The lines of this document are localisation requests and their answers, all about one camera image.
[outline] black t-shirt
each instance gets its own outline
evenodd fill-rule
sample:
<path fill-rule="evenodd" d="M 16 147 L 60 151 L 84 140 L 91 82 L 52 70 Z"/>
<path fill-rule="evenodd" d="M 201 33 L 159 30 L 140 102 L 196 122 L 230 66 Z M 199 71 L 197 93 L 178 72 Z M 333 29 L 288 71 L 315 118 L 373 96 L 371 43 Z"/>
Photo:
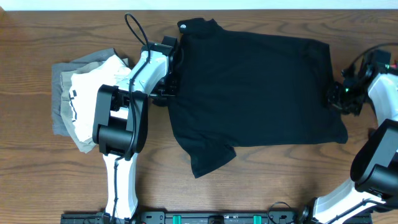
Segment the black t-shirt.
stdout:
<path fill-rule="evenodd" d="M 228 31 L 214 20 L 178 27 L 181 81 L 169 113 L 196 178 L 233 159 L 234 146 L 347 141 L 325 100 L 333 83 L 328 44 Z"/>

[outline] wood grain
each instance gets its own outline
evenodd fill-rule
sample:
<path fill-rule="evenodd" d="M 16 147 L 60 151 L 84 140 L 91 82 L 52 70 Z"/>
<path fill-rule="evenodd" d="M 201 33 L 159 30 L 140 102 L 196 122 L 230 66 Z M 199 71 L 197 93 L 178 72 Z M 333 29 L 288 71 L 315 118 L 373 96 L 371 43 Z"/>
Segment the wood grain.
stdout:
<path fill-rule="evenodd" d="M 364 49 L 398 38 L 398 11 L 139 11 L 151 41 L 178 36 L 177 22 L 214 18 L 229 30 L 313 38 L 330 44 L 334 76 Z M 0 23 L 0 217 L 2 223 L 58 223 L 73 211 L 106 205 L 106 170 L 96 148 L 78 151 L 52 134 L 51 65 L 114 47 L 134 62 L 140 44 L 122 11 L 8 12 Z M 397 56 L 398 50 L 389 49 Z M 139 156 L 140 204 L 167 210 L 266 210 L 276 201 L 299 207 L 349 178 L 354 155 L 375 116 L 344 116 L 347 144 L 237 148 L 237 158 L 194 179 L 190 158 L 173 137 L 166 108 L 150 106 Z M 397 212 L 375 214 L 396 223 Z"/>

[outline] cable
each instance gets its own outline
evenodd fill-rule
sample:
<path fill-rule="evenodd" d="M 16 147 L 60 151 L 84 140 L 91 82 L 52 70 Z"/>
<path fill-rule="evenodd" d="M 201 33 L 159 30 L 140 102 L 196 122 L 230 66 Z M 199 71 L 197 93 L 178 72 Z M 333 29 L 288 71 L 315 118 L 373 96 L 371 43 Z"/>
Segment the cable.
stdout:
<path fill-rule="evenodd" d="M 353 67 L 354 64 L 355 64 L 363 55 L 365 55 L 366 53 L 370 52 L 371 50 L 378 49 L 378 48 L 384 47 L 384 46 L 398 46 L 398 43 L 397 43 L 397 42 L 391 42 L 391 43 L 377 44 L 376 46 L 373 46 L 373 47 L 371 47 L 371 48 L 365 50 L 365 51 L 362 52 L 361 54 L 359 54 L 359 55 L 353 60 L 353 62 L 349 65 L 349 67 Z"/>
<path fill-rule="evenodd" d="M 144 36 L 145 42 L 146 44 L 137 36 L 137 34 L 133 31 L 133 29 L 130 26 L 130 23 L 127 19 L 127 17 L 131 17 L 134 22 L 136 22 L 138 28 L 141 30 L 142 35 Z M 150 62 L 150 47 L 149 47 L 149 41 L 148 38 L 144 32 L 144 29 L 141 27 L 140 23 L 137 21 L 137 19 L 130 13 L 127 12 L 124 15 L 124 20 L 126 21 L 127 26 L 130 28 L 131 32 L 137 37 L 137 39 L 145 46 L 147 46 L 147 50 L 148 50 L 148 57 L 147 60 L 144 62 L 144 64 L 138 69 L 138 71 L 131 77 L 130 82 L 129 82 L 129 101 L 130 101 L 130 109 L 131 109 L 131 113 L 132 113 L 132 127 L 133 127 L 133 134 L 132 134 L 132 138 L 131 138 L 131 142 L 130 142 L 130 146 L 129 149 L 126 151 L 125 154 L 127 154 L 127 152 L 130 152 L 134 146 L 134 141 L 135 141 L 135 133 L 136 133 L 136 110 L 135 107 L 133 108 L 132 105 L 135 105 L 134 102 L 134 98 L 132 97 L 132 85 L 134 84 L 134 80 L 136 79 L 137 75 L 144 69 L 144 67 Z"/>
<path fill-rule="evenodd" d="M 136 22 L 138 28 L 141 30 L 142 35 L 144 36 L 146 44 L 138 37 L 138 35 L 133 31 L 133 29 L 130 26 L 130 23 L 127 19 L 127 17 L 131 17 L 134 22 Z M 136 107 L 135 107 L 135 102 L 134 98 L 132 97 L 132 85 L 134 84 L 134 80 L 136 79 L 137 75 L 144 69 L 144 67 L 150 62 L 150 47 L 149 47 L 149 41 L 147 36 L 145 35 L 144 29 L 141 27 L 140 23 L 137 21 L 137 19 L 131 14 L 131 13 L 126 13 L 124 15 L 124 20 L 126 21 L 127 26 L 131 30 L 131 32 L 137 37 L 137 39 L 144 45 L 147 46 L 148 50 L 148 56 L 147 60 L 142 64 L 142 66 L 138 69 L 138 71 L 131 77 L 130 82 L 129 82 L 129 101 L 130 101 L 130 110 L 132 114 L 132 136 L 130 140 L 130 145 L 127 151 L 124 152 L 124 156 L 120 156 L 117 159 L 114 160 L 114 204 L 113 204 L 113 212 L 112 212 L 112 218 L 110 220 L 110 223 L 114 222 L 114 216 L 116 213 L 116 204 L 118 203 L 118 165 L 119 165 L 119 160 L 124 159 L 126 154 L 129 154 L 132 151 L 132 148 L 134 147 L 134 141 L 136 139 L 136 128 L 137 128 L 137 116 L 136 116 Z"/>
<path fill-rule="evenodd" d="M 290 207 L 286 202 L 275 202 L 275 203 L 273 203 L 271 205 L 271 207 L 269 207 L 269 209 L 268 209 L 268 215 L 267 215 L 268 223 L 269 223 L 269 221 L 271 221 L 273 224 L 276 224 L 276 222 L 274 221 L 274 216 L 270 217 L 270 213 L 271 213 L 271 210 L 272 210 L 273 206 L 278 205 L 278 204 L 284 204 L 284 205 L 288 206 L 292 210 L 292 207 Z M 291 222 L 288 222 L 286 224 L 294 223 L 294 220 L 295 220 L 295 218 L 293 218 L 293 220 Z"/>
<path fill-rule="evenodd" d="M 398 209 L 398 207 L 384 205 L 383 203 L 380 203 L 380 202 L 377 202 L 377 201 L 373 201 L 371 199 L 364 199 L 364 200 L 362 200 L 361 203 L 353 206 L 352 208 L 350 208 L 347 211 L 343 212 L 341 215 L 337 215 L 335 218 L 332 218 L 331 220 L 327 221 L 325 224 L 332 224 L 333 222 L 339 220 L 340 218 L 343 218 L 344 216 L 346 216 L 346 215 L 350 214 L 351 212 L 355 211 L 356 209 L 360 208 L 361 206 L 365 206 L 367 203 L 373 203 L 373 204 L 377 205 L 378 207 L 383 208 L 383 209 L 387 209 L 387 210 Z"/>

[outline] folded white cloth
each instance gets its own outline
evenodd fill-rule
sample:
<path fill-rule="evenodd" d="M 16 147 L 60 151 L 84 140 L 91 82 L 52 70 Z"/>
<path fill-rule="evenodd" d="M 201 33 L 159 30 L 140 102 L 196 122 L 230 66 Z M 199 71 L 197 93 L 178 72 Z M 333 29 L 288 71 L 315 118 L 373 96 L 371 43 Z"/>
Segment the folded white cloth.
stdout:
<path fill-rule="evenodd" d="M 130 68 L 116 55 L 113 55 L 100 67 L 91 72 L 71 77 L 72 87 L 69 90 L 70 107 L 73 113 L 72 122 L 79 141 L 84 142 L 93 137 L 93 123 L 98 89 L 101 85 L 118 86 L 128 79 Z"/>

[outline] folded clothes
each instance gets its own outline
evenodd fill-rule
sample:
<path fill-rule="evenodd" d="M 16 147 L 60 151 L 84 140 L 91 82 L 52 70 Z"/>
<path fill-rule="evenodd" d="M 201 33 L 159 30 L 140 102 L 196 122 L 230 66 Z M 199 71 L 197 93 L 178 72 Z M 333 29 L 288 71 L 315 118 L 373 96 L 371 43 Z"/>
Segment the folded clothes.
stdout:
<path fill-rule="evenodd" d="M 126 65 L 128 65 L 127 58 L 124 59 L 123 61 Z M 92 139 L 87 139 L 86 141 L 80 141 L 75 133 L 75 126 L 73 125 L 74 117 L 70 106 L 70 96 L 69 96 L 69 90 L 72 87 L 72 76 L 88 73 L 98 68 L 103 63 L 104 62 L 91 62 L 75 71 L 61 73 L 61 86 L 63 89 L 61 95 L 61 117 L 64 125 L 66 126 L 68 133 L 70 134 L 70 137 L 73 139 L 73 141 L 75 142 L 75 144 L 77 145 L 77 147 L 81 152 L 90 152 L 94 148 L 95 143 L 93 142 Z"/>
<path fill-rule="evenodd" d="M 75 134 L 80 142 L 92 142 L 95 104 L 101 85 L 118 86 L 126 80 L 131 69 L 116 55 L 111 56 L 98 68 L 83 74 L 74 73 L 69 89 L 70 112 Z"/>
<path fill-rule="evenodd" d="M 68 130 L 65 127 L 61 117 L 61 72 L 74 71 L 91 62 L 102 62 L 114 55 L 114 49 L 100 50 L 98 52 L 86 55 L 71 61 L 70 63 L 56 63 L 52 65 L 52 82 L 51 82 L 51 117 L 53 120 L 53 133 L 62 136 L 69 136 Z"/>

